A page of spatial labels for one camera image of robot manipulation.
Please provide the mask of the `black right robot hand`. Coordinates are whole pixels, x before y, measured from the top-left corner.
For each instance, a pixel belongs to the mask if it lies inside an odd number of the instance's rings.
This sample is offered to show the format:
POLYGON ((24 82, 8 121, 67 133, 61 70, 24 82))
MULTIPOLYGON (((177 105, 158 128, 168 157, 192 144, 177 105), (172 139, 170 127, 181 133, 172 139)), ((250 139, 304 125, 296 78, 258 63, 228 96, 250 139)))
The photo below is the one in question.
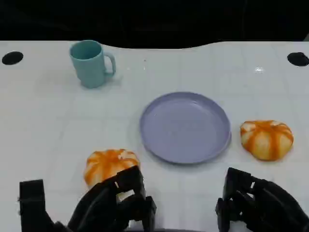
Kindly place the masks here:
POLYGON ((228 168, 215 212, 221 232, 229 231, 232 221, 244 222, 252 232, 309 230, 309 217, 291 194, 274 182, 232 167, 228 168))

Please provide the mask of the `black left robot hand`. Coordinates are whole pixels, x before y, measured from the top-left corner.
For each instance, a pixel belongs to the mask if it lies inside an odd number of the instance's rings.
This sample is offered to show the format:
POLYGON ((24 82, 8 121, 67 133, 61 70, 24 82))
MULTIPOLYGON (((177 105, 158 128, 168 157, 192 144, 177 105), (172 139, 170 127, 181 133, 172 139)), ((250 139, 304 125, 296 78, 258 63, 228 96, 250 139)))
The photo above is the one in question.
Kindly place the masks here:
POLYGON ((95 184, 78 202, 67 225, 46 212, 43 180, 19 183, 19 214, 23 232, 123 232, 131 220, 143 231, 155 230, 156 205, 145 195, 138 166, 95 184))

